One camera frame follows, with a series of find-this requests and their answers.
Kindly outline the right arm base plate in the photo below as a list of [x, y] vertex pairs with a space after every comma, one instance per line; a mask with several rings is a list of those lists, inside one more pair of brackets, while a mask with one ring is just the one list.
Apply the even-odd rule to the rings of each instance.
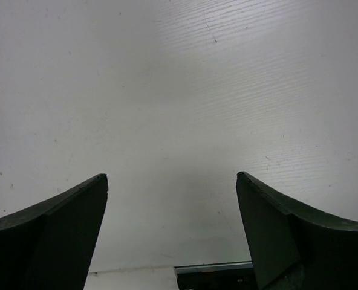
[[252, 262], [177, 266], [174, 270], [179, 289], [258, 289]]

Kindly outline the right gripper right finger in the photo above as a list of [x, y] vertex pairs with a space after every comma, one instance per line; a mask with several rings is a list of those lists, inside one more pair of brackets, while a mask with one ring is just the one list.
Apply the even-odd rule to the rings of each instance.
[[259, 289], [358, 289], [358, 222], [284, 195], [246, 172], [236, 192]]

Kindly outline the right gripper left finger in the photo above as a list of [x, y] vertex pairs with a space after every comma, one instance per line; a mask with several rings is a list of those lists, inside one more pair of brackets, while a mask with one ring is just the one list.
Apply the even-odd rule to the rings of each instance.
[[107, 199], [98, 174], [0, 217], [0, 289], [83, 289]]

